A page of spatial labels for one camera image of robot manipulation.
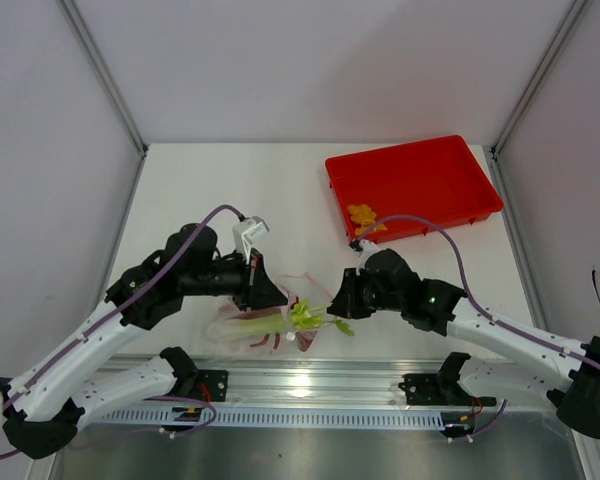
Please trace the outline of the green white celery stalk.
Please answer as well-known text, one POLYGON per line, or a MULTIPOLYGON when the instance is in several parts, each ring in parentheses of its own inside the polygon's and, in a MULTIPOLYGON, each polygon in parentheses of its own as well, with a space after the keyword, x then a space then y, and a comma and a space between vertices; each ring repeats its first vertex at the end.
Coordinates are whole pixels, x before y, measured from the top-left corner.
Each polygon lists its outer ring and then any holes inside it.
POLYGON ((334 326, 342 334, 355 335, 349 324, 327 313, 330 304, 312 305, 308 298, 288 306, 226 314, 207 327, 207 335, 216 341, 238 341, 279 334, 296 337, 302 332, 317 332, 334 326))

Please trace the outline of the clear pink-dotted zip bag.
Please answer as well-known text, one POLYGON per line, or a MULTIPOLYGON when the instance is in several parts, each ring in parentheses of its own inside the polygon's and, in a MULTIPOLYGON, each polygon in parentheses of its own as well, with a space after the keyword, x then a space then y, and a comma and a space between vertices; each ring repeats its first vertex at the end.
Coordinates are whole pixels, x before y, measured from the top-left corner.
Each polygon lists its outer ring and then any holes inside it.
POLYGON ((310 274, 279 275, 274 285, 286 303, 240 311, 230 301, 218 308, 204 330, 209 346, 224 356, 304 354, 334 317, 326 313, 333 296, 310 274))

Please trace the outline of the red toy lobster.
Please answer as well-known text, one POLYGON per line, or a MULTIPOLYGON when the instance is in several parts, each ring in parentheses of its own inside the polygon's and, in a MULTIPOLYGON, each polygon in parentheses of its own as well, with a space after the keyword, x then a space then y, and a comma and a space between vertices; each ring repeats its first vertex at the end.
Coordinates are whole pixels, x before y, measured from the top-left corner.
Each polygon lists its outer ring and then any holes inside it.
MULTIPOLYGON (((237 310, 229 310, 229 308, 222 308, 216 319, 224 317, 226 314, 232 313, 243 313, 237 310)), ((313 343, 317 332, 302 332, 296 337, 290 334, 287 337, 275 335, 266 335, 264 337, 248 338, 245 340, 238 341, 216 341, 207 337, 214 343, 214 345, 221 349, 227 355, 236 356, 275 356, 275 355, 286 355, 290 353, 306 352, 311 344, 313 343)))

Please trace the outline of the yellow pasta pile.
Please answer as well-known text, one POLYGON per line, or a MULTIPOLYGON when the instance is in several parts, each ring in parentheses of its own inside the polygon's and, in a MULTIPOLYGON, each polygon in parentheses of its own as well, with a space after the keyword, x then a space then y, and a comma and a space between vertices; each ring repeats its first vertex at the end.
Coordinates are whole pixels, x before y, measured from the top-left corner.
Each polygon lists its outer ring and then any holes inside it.
POLYGON ((347 212, 354 225, 356 237, 361 236, 363 233, 373 234, 387 230, 384 223, 377 222, 377 214, 366 204, 349 205, 347 212))

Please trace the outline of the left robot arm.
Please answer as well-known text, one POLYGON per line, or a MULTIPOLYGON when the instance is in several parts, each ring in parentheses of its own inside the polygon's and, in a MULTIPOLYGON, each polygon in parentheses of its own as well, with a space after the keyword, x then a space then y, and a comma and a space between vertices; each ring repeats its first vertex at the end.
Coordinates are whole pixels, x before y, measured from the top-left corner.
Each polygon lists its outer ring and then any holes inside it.
POLYGON ((233 252, 216 253, 218 236, 187 224, 163 249, 126 270, 92 314, 43 361, 8 379, 0 377, 2 429, 14 449, 32 459, 68 445, 99 417, 153 397, 199 400, 199 370, 180 347, 101 382, 91 376, 118 350, 179 312, 187 296, 230 298, 241 311, 286 304, 254 247, 269 231, 258 217, 234 226, 233 252))

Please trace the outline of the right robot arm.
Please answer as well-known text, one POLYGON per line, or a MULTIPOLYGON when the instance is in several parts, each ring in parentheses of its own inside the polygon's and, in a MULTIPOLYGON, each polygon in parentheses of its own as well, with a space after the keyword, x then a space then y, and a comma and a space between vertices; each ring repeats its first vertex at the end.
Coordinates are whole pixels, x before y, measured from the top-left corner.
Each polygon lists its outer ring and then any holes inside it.
POLYGON ((507 318, 477 304, 468 290, 422 279, 395 251, 362 254, 343 272, 328 309, 341 319, 395 312, 415 329, 478 345, 506 359, 496 366, 455 352, 436 378, 448 403, 491 397, 554 412, 570 429, 600 440, 600 337, 587 342, 507 318))

